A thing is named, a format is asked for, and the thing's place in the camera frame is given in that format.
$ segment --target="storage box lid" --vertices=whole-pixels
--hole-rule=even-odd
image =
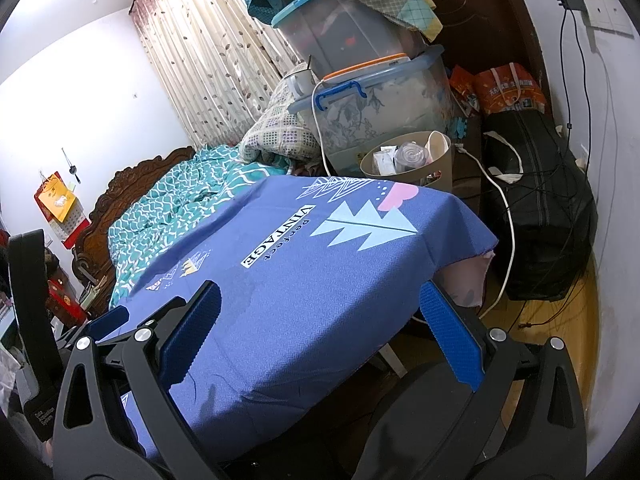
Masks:
[[[365,89],[380,83],[390,81],[391,79],[408,76],[417,72],[422,72],[423,70],[430,69],[430,67],[440,59],[440,56],[443,52],[444,47],[442,45],[431,45],[427,47],[423,54],[420,54],[420,56],[415,57],[415,59],[412,59],[409,62],[401,63],[391,68],[380,70],[379,72],[371,72],[360,77],[355,77],[352,81],[357,82],[362,89]],[[316,91],[316,95],[318,95],[320,92],[337,87],[338,85],[344,83],[345,82],[335,85],[324,84],[318,88],[318,90]],[[354,94],[357,91],[357,88],[352,87],[347,88],[340,93],[328,95],[323,99],[322,104],[331,104],[338,99],[343,99],[347,95]],[[301,112],[307,108],[311,109],[311,96],[303,97],[298,101],[292,102],[292,104],[289,105],[289,113],[292,115],[297,114],[298,112]]]
[[[309,0],[293,0],[288,6],[282,9],[279,13],[277,13],[273,19],[271,20],[271,27],[278,28],[278,24],[284,20],[287,16],[289,16],[294,10],[298,7],[303,6]]]

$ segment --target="floral curtain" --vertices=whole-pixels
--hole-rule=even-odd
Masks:
[[[239,142],[299,62],[244,0],[135,0],[130,14],[198,148]]]

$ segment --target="pink cloud print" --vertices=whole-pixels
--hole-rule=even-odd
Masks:
[[[391,211],[399,208],[402,202],[409,200],[418,194],[418,187],[413,184],[395,182],[385,199],[380,202],[378,211]]]

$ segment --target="beige basket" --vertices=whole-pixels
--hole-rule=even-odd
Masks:
[[[434,160],[431,164],[427,164],[421,168],[417,168],[411,171],[404,171],[395,175],[376,175],[373,174],[373,154],[380,151],[381,146],[401,146],[405,142],[415,142],[424,146],[429,140],[431,132],[414,132],[412,134],[405,134],[393,139],[386,140],[379,146],[371,150],[364,156],[360,163],[360,170],[369,178],[376,178],[382,180],[392,180],[393,182],[404,182],[406,184],[415,184],[416,186],[425,186],[437,189],[439,191],[451,192],[452,187],[452,159],[451,159],[451,141],[447,137],[447,143],[449,148],[443,156],[438,160]],[[431,182],[430,184],[423,184],[426,182],[426,177],[431,173],[439,171],[441,173],[440,178]]]

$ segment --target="yellow calendar cover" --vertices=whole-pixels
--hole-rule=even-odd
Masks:
[[[53,174],[47,179],[38,199],[59,222],[64,222],[76,196]]]

